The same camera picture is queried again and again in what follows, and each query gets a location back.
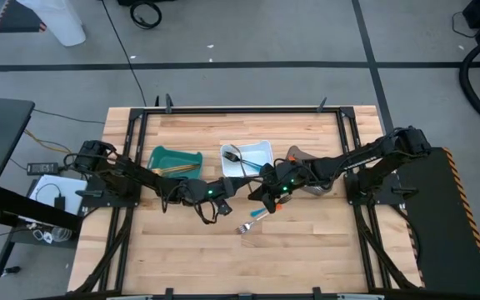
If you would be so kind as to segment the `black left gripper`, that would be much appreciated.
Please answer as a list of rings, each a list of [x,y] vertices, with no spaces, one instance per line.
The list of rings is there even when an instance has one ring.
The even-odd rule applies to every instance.
[[[205,199],[217,206],[217,212],[228,215],[232,209],[227,200],[236,195],[238,189],[247,188],[252,191],[250,177],[220,177],[217,181],[207,184]]]

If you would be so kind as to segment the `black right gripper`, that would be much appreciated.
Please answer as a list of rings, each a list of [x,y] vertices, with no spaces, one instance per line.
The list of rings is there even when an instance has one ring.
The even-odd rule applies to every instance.
[[[262,185],[248,195],[249,200],[262,201],[269,213],[277,210],[276,195],[290,193],[305,182],[305,170],[296,162],[280,162],[275,167],[266,163],[260,175]]]

